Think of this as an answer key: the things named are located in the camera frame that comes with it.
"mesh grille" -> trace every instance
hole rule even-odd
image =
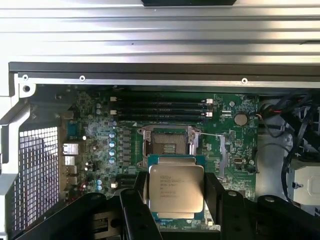
[[[20,132],[19,174],[14,182],[13,230],[22,231],[59,198],[58,128]]]

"motherboard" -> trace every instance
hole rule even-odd
[[[186,155],[203,156],[205,172],[254,200],[258,104],[249,94],[79,90],[72,114],[62,120],[65,164],[76,166],[69,198],[90,192],[111,198],[148,171],[148,157]],[[206,206],[202,219],[156,222],[159,228],[215,229]]]

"green circuit board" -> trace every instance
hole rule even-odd
[[[132,102],[128,102],[130,106],[126,107],[126,101],[115,106],[115,97],[124,100],[131,98],[132,102],[137,102],[138,107],[131,107]],[[157,103],[159,99],[167,99],[165,105],[171,106],[171,113],[172,106],[176,104],[176,115],[168,116],[168,110],[162,108],[162,104],[157,104],[150,109],[151,113],[144,113],[142,116],[140,109],[144,107],[144,101]],[[202,110],[204,114],[199,117],[192,112],[184,119],[179,107],[196,103],[198,100],[206,106],[206,109]],[[69,141],[82,141],[82,137],[86,136],[76,161],[78,181],[81,185],[89,186],[84,189],[85,193],[100,192],[111,198],[114,194],[111,183],[117,177],[122,176],[121,187],[127,188],[132,186],[139,171],[146,171],[140,164],[144,158],[144,139],[138,132],[140,128],[157,125],[157,133],[177,134],[184,129],[167,129],[161,126],[192,126],[204,133],[199,135],[196,154],[205,156],[205,171],[215,173],[226,189],[239,191],[246,198],[254,200],[258,104],[258,96],[245,94],[79,91],[72,106],[74,118],[67,122]],[[175,150],[172,145],[166,148],[168,151]],[[95,164],[94,171],[85,170],[88,162]],[[171,229],[216,229],[215,225],[208,225],[210,214],[207,209],[204,216],[203,220],[171,220],[158,222],[158,225],[160,228]]]

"perforated metal panel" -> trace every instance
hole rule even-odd
[[[59,200],[58,128],[20,132],[13,231],[26,229]]]

